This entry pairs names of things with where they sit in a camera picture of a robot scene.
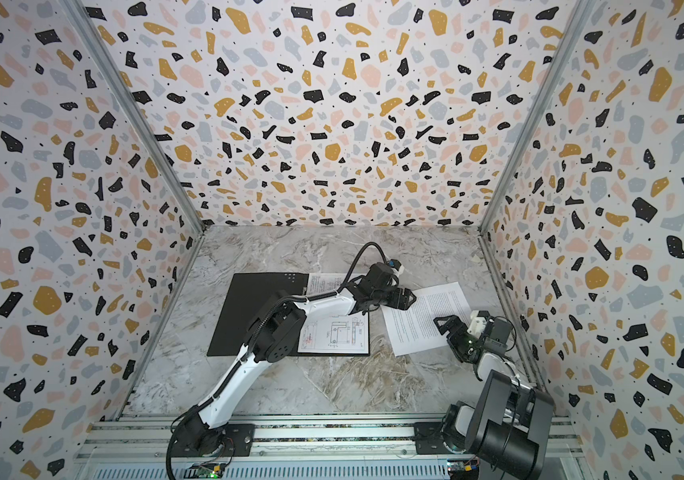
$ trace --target printed document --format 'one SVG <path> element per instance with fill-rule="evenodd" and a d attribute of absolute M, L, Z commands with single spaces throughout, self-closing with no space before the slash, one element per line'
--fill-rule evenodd
<path fill-rule="evenodd" d="M 336 290 L 345 274 L 309 274 L 307 294 Z M 359 312 L 305 322 L 299 334 L 299 353 L 368 353 L 369 318 Z"/>
<path fill-rule="evenodd" d="M 395 356 L 448 346 L 433 322 L 438 316 L 457 315 L 465 324 L 470 322 L 470 305 L 459 283 L 414 290 L 414 295 L 416 302 L 408 310 L 382 307 Z"/>

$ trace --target terrazzo patterned wall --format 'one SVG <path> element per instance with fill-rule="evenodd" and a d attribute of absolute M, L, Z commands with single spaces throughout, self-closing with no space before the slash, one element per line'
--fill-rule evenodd
<path fill-rule="evenodd" d="M 191 259 L 187 222 L 59 4 L 0 0 L 0 480 L 73 478 Z"/>
<path fill-rule="evenodd" d="M 684 480 L 684 1 L 597 2 L 489 240 L 596 478 Z"/>
<path fill-rule="evenodd" d="M 572 3 L 86 4 L 205 223 L 462 226 Z"/>

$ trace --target marble table top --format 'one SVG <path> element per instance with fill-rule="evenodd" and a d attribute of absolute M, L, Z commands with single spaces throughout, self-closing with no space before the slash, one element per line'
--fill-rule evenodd
<path fill-rule="evenodd" d="M 240 272 L 346 272 L 368 241 L 404 264 L 413 290 L 459 282 L 473 310 L 502 315 L 472 228 L 214 226 L 125 415 L 177 415 L 211 391 L 234 357 L 206 357 L 232 275 Z M 379 259 L 368 249 L 356 272 Z M 443 413 L 474 405 L 482 383 L 450 348 L 395 357 L 381 311 L 369 322 L 370 356 L 287 357 L 270 366 L 236 413 Z"/>

